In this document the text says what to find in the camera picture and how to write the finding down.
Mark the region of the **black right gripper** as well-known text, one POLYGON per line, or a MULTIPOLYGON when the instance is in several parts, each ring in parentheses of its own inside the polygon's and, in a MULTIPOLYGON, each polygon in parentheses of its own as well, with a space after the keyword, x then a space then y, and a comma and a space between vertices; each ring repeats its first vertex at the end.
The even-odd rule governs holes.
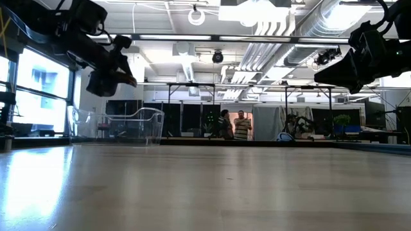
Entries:
POLYGON ((351 49, 343 59, 314 75, 317 83, 340 84, 350 94, 363 88, 360 81, 396 78, 410 71, 410 41, 385 39, 369 21, 351 32, 351 49))

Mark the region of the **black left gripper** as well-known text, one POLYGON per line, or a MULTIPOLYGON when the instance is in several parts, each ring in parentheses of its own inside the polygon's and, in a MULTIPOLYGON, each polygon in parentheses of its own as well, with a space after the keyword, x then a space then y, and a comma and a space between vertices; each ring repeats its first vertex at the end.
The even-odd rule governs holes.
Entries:
POLYGON ((123 48, 130 47, 132 40, 117 35, 112 42, 113 49, 109 53, 103 45, 91 38, 105 32, 107 11, 90 0, 72 0, 66 10, 62 9, 63 4, 64 0, 60 0, 56 7, 56 16, 60 21, 56 31, 54 53, 66 55, 82 67, 106 69, 106 87, 114 88, 120 83, 135 87, 137 81, 130 70, 128 58, 121 52, 123 48))

